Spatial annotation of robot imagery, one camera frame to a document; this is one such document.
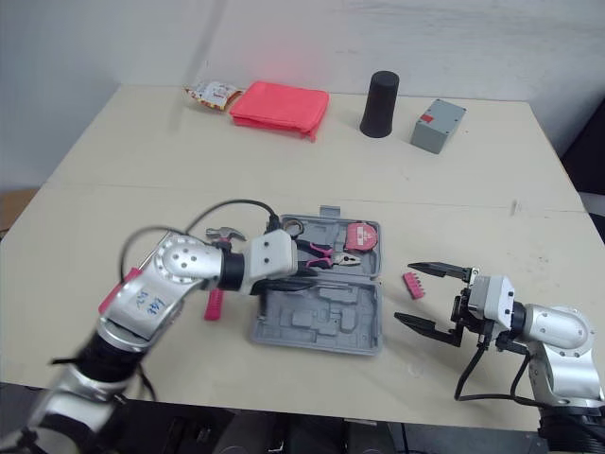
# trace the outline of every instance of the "gray tool case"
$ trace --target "gray tool case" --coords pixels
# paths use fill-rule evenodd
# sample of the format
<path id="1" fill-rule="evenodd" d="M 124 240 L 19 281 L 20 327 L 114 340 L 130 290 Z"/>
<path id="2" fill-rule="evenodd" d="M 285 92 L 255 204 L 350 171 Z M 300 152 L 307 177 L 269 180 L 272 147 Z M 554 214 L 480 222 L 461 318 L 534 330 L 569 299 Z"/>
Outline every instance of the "gray tool case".
<path id="1" fill-rule="evenodd" d="M 313 268 L 318 276 L 312 278 L 317 281 L 312 288 L 268 291 L 266 304 L 259 307 L 253 323 L 253 341 L 356 355 L 375 355 L 380 351 L 382 292 L 380 284 L 372 280 L 380 273 L 380 225 L 342 219 L 339 212 L 337 207 L 321 207 L 319 217 L 284 215 L 282 221 L 299 220 L 304 232 L 298 239 L 331 245 L 335 252 L 343 250 L 348 224 L 365 222 L 378 234 L 376 246 L 365 253 L 351 252 L 361 258 L 360 265 Z M 316 257 L 299 251 L 299 260 L 313 258 Z"/>

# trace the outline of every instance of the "black cable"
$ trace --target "black cable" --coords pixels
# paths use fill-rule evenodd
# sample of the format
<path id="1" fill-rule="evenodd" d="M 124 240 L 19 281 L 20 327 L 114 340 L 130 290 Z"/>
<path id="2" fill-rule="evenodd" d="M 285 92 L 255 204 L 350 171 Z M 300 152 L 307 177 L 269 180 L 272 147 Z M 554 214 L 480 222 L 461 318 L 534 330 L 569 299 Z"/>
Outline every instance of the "black cable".
<path id="1" fill-rule="evenodd" d="M 407 434 L 406 434 L 406 425 L 404 423 L 401 424 L 401 434 L 404 438 L 404 450 L 405 454 L 427 454 L 426 451 L 419 451 L 418 449 L 410 449 L 407 444 Z"/>
<path id="2" fill-rule="evenodd" d="M 208 208 L 203 213 L 199 214 L 185 228 L 185 233 L 187 235 L 189 235 L 189 232 L 191 232 L 194 229 L 194 227 L 196 227 L 196 225 L 198 225 L 204 218 L 206 218 L 209 214 L 211 214 L 213 211 L 217 210 L 218 208 L 221 208 L 221 207 L 226 206 L 226 205 L 232 205 L 232 204 L 235 204 L 235 203 L 246 203 L 248 205 L 260 206 L 261 208 L 264 208 L 264 209 L 266 209 L 268 211 L 269 222 L 271 222 L 271 220 L 274 222 L 275 219 L 277 219 L 277 221 L 279 222 L 279 217 L 275 214 L 275 212 L 273 211 L 273 209 L 270 206 L 268 206 L 266 203 L 262 202 L 262 201 L 254 201 L 252 199 L 231 199 L 230 201 L 222 201 L 221 203 L 217 203 L 216 205 L 213 205 L 210 208 Z"/>
<path id="3" fill-rule="evenodd" d="M 124 244 L 122 245 L 122 249 L 120 251 L 120 258 L 118 259 L 118 275 L 120 278 L 120 284 L 124 284 L 124 273 L 126 267 L 126 254 L 130 249 L 130 245 L 136 240 L 139 236 L 148 234 L 149 232 L 172 232 L 174 234 L 186 235 L 186 233 L 182 230 L 175 229 L 173 227 L 167 227 L 164 225 L 149 225 L 147 227 L 143 227 L 130 234 L 130 236 L 126 239 Z"/>
<path id="4" fill-rule="evenodd" d="M 461 395 L 462 389 L 464 388 L 464 384 L 466 383 L 466 380 L 468 379 L 470 374 L 473 372 L 476 365 L 481 360 L 483 353 L 486 350 L 487 350 L 487 344 L 485 341 L 477 346 L 477 349 L 476 349 L 475 354 L 473 355 L 473 358 L 471 359 L 469 364 L 466 366 L 466 369 L 464 369 L 464 372 L 462 372 L 462 375 L 460 376 L 460 379 L 458 380 L 458 385 L 456 386 L 456 390 L 454 392 L 454 398 L 456 400 L 458 400 L 460 402 L 465 402 L 465 401 L 470 401 L 470 400 L 484 400 L 484 399 L 511 400 L 519 405 L 524 405 L 527 407 L 538 407 L 538 408 L 543 408 L 543 409 L 550 408 L 550 406 L 548 404 L 544 404 L 542 402 L 537 402 L 533 399 L 528 399 L 527 397 L 521 397 L 521 396 L 516 395 L 517 386 L 519 385 L 519 382 L 521 381 L 521 377 L 523 376 L 523 373 L 525 372 L 527 365 L 531 361 L 531 354 L 527 350 L 526 350 L 526 355 L 523 360 L 523 363 L 521 364 L 521 367 L 517 371 L 517 374 L 514 377 L 512 383 L 510 385 L 510 394 L 488 393 L 488 394 Z"/>
<path id="5" fill-rule="evenodd" d="M 158 394 L 156 394 L 155 388 L 153 388 L 153 385 L 151 384 L 151 380 L 149 380 L 149 378 L 145 374 L 145 369 L 143 369 L 143 366 L 141 364 L 139 364 L 138 373 L 139 373 L 139 377 L 141 378 L 141 383 L 149 391 L 149 395 L 151 395 L 151 400 L 153 400 L 154 402 L 157 402 Z"/>
<path id="6" fill-rule="evenodd" d="M 456 386 L 456 391 L 454 393 L 454 398 L 456 400 L 469 401 L 469 400 L 483 400 L 483 399 L 500 399 L 500 400 L 511 400 L 519 405 L 524 405 L 527 407 L 537 407 L 539 409 L 551 409 L 552 408 L 551 405 L 546 404 L 544 402 L 537 402 L 536 400 L 529 399 L 527 397 L 521 397 L 521 396 L 517 395 L 517 386 L 519 385 L 519 382 L 521 381 L 521 377 L 523 376 L 523 373 L 525 372 L 527 365 L 531 361 L 531 354 L 527 349 L 525 352 L 525 358 L 523 359 L 523 362 L 521 363 L 521 367 L 519 367 L 519 370 L 517 371 L 517 375 L 514 377 L 512 383 L 510 384 L 510 394 L 460 395 L 462 393 L 462 388 L 464 387 L 464 383 L 468 379 L 468 377 L 471 374 L 471 372 L 473 371 L 473 369 L 478 364 L 478 362 L 481 359 L 481 357 L 483 356 L 483 353 L 485 352 L 485 350 L 487 350 L 487 346 L 485 344 L 480 344 L 477 346 L 477 351 L 476 351 L 475 355 L 473 356 L 473 358 L 471 359 L 469 364 L 466 366 L 466 369 L 464 369 L 464 372 L 462 372 L 462 375 L 460 376 L 460 380 L 458 381 L 458 385 Z M 597 440 L 605 445 L 605 437 L 603 435 L 601 435 L 600 433 L 598 433 L 597 431 L 590 428 L 588 425 L 583 424 L 581 421 L 578 421 L 567 415 L 560 415 L 560 417 L 563 418 L 565 421 L 578 427 L 580 430 L 584 431 L 586 434 L 593 437 L 595 440 Z"/>
<path id="7" fill-rule="evenodd" d="M 409 454 L 409 445 L 407 444 L 406 425 L 404 423 L 401 423 L 401 434 L 404 437 L 404 449 L 406 450 L 406 454 Z"/>

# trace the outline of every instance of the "hammer head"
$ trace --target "hammer head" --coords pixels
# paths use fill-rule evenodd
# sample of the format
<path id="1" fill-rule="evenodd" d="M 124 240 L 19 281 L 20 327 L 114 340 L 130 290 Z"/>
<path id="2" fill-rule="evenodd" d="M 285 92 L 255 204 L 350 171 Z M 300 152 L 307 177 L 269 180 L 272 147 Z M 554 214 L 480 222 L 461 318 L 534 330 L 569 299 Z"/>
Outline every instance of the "hammer head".
<path id="1" fill-rule="evenodd" d="M 220 229 L 206 229 L 206 236 L 210 239 L 220 238 L 226 241 L 231 241 L 232 238 L 246 241 L 246 237 L 241 232 L 232 229 L 231 227 L 221 227 Z"/>

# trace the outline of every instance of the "white wall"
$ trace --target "white wall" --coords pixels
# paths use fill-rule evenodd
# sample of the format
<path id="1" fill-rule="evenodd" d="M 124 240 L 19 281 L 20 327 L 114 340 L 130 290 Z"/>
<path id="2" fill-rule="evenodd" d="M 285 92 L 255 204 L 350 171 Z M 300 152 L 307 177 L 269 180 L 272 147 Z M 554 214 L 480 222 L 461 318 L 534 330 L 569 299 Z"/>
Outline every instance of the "white wall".
<path id="1" fill-rule="evenodd" d="M 559 153 L 605 96 L 602 0 L 0 0 L 0 190 L 42 183 L 118 83 L 269 79 L 524 99 Z"/>

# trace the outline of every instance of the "white table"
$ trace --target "white table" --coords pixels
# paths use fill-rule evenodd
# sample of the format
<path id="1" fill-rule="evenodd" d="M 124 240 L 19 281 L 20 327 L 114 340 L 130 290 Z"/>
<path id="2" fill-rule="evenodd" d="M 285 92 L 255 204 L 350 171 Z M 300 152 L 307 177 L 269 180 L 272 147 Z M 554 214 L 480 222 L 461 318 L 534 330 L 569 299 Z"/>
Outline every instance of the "white table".
<path id="1" fill-rule="evenodd" d="M 422 276 L 412 302 L 405 264 L 440 260 L 505 273 L 520 301 L 570 305 L 605 327 L 605 248 L 530 108 L 522 102 L 455 100 L 468 113 L 440 155 L 407 143 L 429 98 L 401 97 L 393 133 L 362 135 L 363 96 L 333 95 L 311 143 L 235 127 L 227 114 L 191 105 L 179 89 L 122 87 L 90 125 L 0 246 L 2 379 L 33 386 L 57 372 L 93 330 L 96 307 L 117 278 L 117 254 L 134 229 L 182 227 L 232 197 L 279 213 L 317 214 L 383 228 L 384 349 L 361 358 L 250 343 L 256 300 L 229 293 L 219 322 L 201 316 L 198 292 L 146 359 L 161 400 L 412 423 L 534 429 L 535 409 L 459 403 L 459 374 L 475 350 L 423 338 L 393 317 L 410 312 L 450 325 L 460 281 Z M 208 226 L 248 236 L 266 215 L 230 207 Z M 157 237 L 130 256 L 136 264 Z M 605 376 L 605 338 L 596 361 Z M 521 358 L 491 349 L 467 391 L 506 392 Z M 530 394 L 527 379 L 520 389 Z"/>

